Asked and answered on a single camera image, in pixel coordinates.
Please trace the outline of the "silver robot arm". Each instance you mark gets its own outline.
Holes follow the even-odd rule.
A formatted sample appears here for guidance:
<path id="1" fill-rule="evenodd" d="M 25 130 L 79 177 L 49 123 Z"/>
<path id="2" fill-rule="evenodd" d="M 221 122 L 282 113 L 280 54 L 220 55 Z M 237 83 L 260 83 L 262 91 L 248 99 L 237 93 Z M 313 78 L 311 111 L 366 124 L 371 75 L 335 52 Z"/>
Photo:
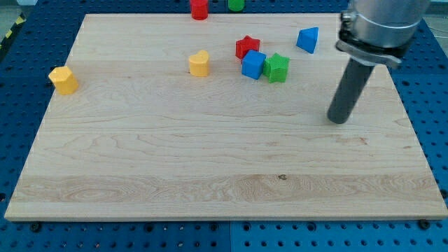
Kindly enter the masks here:
<path id="1" fill-rule="evenodd" d="M 335 47 L 367 66 L 397 68 L 430 0 L 350 0 Z"/>

